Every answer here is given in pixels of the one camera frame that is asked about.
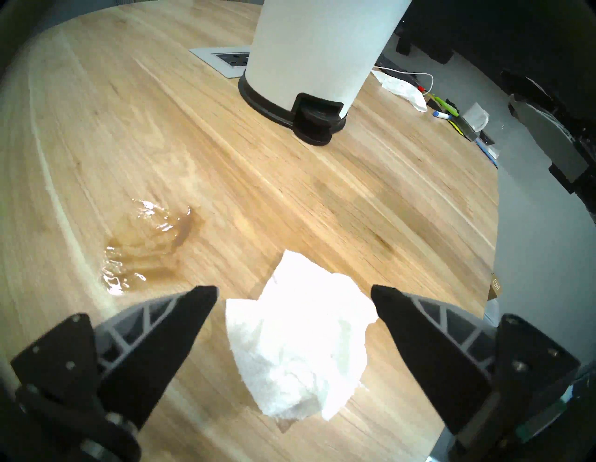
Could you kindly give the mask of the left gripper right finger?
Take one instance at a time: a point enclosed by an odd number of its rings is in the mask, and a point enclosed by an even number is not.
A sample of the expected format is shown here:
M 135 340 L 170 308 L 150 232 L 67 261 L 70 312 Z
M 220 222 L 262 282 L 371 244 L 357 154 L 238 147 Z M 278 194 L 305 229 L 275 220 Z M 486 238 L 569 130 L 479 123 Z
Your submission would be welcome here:
M 494 327 L 384 285 L 371 300 L 444 423 L 427 461 L 506 461 L 564 413 L 580 361 L 519 315 Z

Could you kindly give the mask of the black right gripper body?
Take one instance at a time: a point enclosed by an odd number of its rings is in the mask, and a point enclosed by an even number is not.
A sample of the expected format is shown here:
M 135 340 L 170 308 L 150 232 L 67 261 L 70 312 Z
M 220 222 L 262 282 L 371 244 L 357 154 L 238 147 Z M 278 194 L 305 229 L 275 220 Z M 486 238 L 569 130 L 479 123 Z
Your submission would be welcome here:
M 565 129 L 565 141 L 550 155 L 549 171 L 584 205 L 595 205 L 595 123 L 559 112 L 559 124 Z

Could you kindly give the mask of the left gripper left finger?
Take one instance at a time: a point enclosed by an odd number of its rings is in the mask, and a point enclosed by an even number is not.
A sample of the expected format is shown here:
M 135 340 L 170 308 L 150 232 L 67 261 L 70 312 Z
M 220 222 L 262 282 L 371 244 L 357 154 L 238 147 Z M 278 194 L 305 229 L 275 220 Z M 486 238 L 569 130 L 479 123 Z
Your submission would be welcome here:
M 92 326 L 76 313 L 10 362 L 10 461 L 139 461 L 138 432 L 189 355 L 216 286 L 137 303 Z

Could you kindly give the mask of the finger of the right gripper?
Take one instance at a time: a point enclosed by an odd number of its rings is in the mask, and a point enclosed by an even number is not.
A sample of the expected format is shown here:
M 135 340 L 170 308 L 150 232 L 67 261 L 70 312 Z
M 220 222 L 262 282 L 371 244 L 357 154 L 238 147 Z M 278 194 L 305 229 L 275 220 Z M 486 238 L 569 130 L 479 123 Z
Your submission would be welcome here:
M 525 102 L 541 112 L 554 116 L 563 125 L 581 125 L 582 119 L 572 115 L 559 98 L 551 95 L 532 79 L 502 70 L 501 83 L 502 89 L 510 96 L 508 109 L 511 116 L 518 119 L 513 103 Z
M 588 170 L 579 144 L 553 115 L 517 94 L 510 95 L 508 106 L 566 181 L 576 181 Z

